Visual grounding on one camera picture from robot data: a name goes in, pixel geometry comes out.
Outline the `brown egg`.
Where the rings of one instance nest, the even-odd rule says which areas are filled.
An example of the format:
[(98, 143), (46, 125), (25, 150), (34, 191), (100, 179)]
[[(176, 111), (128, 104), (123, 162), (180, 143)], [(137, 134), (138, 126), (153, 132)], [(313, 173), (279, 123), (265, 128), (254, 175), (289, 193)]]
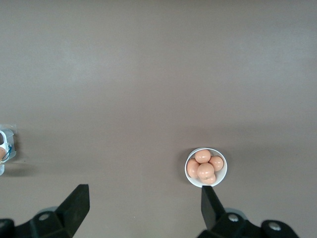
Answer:
[(210, 179), (214, 175), (214, 167), (210, 163), (202, 163), (198, 166), (197, 174), (200, 179)]
[(223, 168), (224, 161), (220, 156), (211, 156), (209, 164), (213, 166), (215, 172), (218, 172)]
[(211, 185), (211, 184), (215, 183), (216, 176), (215, 176), (215, 174), (212, 174), (212, 176), (210, 178), (207, 178), (207, 179), (201, 178), (200, 180), (203, 184)]
[(200, 164), (207, 163), (210, 159), (211, 153), (207, 149), (199, 150), (195, 153), (195, 160)]
[(186, 170), (189, 177), (197, 179), (198, 178), (198, 167), (200, 164), (196, 161), (196, 159), (192, 158), (188, 161)]

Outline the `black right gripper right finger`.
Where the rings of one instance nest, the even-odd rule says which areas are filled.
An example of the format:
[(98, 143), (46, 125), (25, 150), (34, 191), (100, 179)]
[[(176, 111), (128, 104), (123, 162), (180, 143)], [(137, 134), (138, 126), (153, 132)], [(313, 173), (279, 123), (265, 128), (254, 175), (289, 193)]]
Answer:
[(198, 238), (299, 238), (282, 221), (265, 220), (256, 226), (242, 211), (225, 209), (211, 186), (202, 187), (201, 213), (206, 229)]

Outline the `white round bowl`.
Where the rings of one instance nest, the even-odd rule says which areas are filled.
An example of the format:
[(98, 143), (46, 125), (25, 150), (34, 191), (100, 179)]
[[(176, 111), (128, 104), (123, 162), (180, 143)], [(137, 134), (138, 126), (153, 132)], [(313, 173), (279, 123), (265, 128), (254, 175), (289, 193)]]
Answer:
[(208, 186), (214, 187), (214, 186), (220, 184), (224, 180), (224, 178), (226, 177), (226, 174), (227, 174), (227, 170), (228, 170), (226, 158), (224, 157), (224, 155), (221, 152), (217, 151), (216, 149), (208, 148), (208, 147), (200, 147), (200, 148), (196, 148), (196, 149), (192, 150), (188, 154), (188, 156), (186, 158), (186, 162), (184, 163), (184, 169), (183, 169), (184, 175), (186, 176), (188, 182), (196, 187), (201, 188), (202, 186), (206, 185), (206, 184), (202, 183), (199, 178), (191, 178), (187, 172), (187, 164), (188, 164), (189, 160), (193, 159), (195, 156), (195, 153), (198, 151), (201, 151), (201, 150), (209, 150), (212, 156), (219, 156), (223, 161), (222, 169), (220, 171), (215, 172), (215, 182), (213, 184), (208, 184)]

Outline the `clear plastic egg box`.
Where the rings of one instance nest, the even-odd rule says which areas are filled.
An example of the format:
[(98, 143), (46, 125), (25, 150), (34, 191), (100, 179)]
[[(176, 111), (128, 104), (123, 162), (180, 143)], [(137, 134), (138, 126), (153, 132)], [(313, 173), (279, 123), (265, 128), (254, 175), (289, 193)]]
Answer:
[(16, 156), (15, 131), (12, 125), (0, 124), (0, 176), (5, 172), (5, 164)]

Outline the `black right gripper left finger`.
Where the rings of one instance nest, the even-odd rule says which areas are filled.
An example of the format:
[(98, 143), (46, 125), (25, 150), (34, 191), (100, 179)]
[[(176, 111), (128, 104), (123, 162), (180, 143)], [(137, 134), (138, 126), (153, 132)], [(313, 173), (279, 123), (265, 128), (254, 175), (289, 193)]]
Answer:
[(58, 207), (43, 209), (24, 224), (0, 219), (0, 238), (73, 238), (89, 210), (89, 186), (80, 184)]

